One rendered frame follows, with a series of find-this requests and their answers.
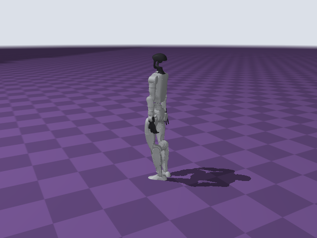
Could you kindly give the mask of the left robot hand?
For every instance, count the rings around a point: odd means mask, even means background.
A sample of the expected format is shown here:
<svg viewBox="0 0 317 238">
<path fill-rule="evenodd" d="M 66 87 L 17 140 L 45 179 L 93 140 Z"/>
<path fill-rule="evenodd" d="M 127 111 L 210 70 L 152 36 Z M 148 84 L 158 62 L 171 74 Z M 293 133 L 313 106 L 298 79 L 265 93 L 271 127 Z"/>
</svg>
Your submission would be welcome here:
<svg viewBox="0 0 317 238">
<path fill-rule="evenodd" d="M 159 132 L 157 132 L 157 130 L 156 130 L 156 126 L 155 126 L 155 124 L 154 124 L 154 122 L 155 122 L 155 118 L 154 117 L 152 117 L 152 121 L 149 121 L 149 129 L 150 129 L 150 131 L 152 132 L 152 133 L 159 133 Z"/>
</svg>

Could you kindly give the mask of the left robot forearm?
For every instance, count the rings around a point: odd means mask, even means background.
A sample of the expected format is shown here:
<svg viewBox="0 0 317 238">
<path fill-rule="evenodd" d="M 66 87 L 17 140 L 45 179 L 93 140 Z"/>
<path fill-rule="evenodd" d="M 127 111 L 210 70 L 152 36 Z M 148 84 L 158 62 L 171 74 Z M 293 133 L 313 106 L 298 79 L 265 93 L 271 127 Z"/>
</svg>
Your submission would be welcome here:
<svg viewBox="0 0 317 238">
<path fill-rule="evenodd" d="M 152 117 L 155 117 L 154 107 L 155 104 L 153 103 L 152 97 L 147 97 L 147 104 L 148 104 L 148 120 L 152 121 Z"/>
</svg>

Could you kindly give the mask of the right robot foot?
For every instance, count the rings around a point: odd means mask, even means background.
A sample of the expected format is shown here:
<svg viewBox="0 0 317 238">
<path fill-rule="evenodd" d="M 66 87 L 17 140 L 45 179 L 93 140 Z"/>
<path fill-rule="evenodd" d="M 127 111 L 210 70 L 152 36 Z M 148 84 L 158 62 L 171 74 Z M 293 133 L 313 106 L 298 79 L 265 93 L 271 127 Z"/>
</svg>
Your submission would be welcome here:
<svg viewBox="0 0 317 238">
<path fill-rule="evenodd" d="M 162 174 L 166 175 L 166 177 L 171 177 L 170 172 L 167 172 L 167 170 L 166 170 L 166 173 L 164 173 L 163 170 L 162 170 Z"/>
</svg>

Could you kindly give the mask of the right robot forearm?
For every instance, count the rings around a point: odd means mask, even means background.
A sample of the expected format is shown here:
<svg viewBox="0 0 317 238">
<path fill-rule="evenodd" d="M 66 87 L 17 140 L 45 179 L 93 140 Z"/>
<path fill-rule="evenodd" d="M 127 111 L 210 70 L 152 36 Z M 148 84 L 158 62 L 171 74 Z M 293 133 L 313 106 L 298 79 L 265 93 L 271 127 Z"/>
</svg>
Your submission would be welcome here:
<svg viewBox="0 0 317 238">
<path fill-rule="evenodd" d="M 164 108 L 165 112 L 166 112 L 166 100 L 167 100 L 167 95 L 165 96 L 165 100 L 161 103 L 162 108 Z"/>
</svg>

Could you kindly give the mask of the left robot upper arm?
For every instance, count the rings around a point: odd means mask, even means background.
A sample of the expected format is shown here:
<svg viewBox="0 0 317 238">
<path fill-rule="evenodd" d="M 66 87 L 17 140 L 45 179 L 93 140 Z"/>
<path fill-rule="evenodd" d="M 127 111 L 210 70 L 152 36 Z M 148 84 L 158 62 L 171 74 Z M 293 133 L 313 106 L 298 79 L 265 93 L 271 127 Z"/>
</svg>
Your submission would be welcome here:
<svg viewBox="0 0 317 238">
<path fill-rule="evenodd" d="M 149 77 L 148 79 L 148 83 L 149 83 L 149 93 L 150 96 L 153 99 L 153 102 L 155 100 L 155 95 L 156 95 L 156 84 L 158 82 L 158 76 L 157 75 L 152 75 Z"/>
</svg>

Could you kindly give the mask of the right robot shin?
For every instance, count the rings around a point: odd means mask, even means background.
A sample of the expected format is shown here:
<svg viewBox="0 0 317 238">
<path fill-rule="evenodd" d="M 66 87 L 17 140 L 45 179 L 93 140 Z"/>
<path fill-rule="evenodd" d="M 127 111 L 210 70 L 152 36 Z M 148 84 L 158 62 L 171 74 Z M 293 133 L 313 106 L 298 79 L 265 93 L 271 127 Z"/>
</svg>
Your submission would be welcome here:
<svg viewBox="0 0 317 238">
<path fill-rule="evenodd" d="M 167 141 L 166 141 L 167 142 Z M 168 142 L 167 142 L 168 143 Z M 166 149 L 162 149 L 162 169 L 163 172 L 166 173 L 167 170 L 167 162 L 168 162 L 168 156 L 169 156 L 169 149 L 168 147 Z"/>
</svg>

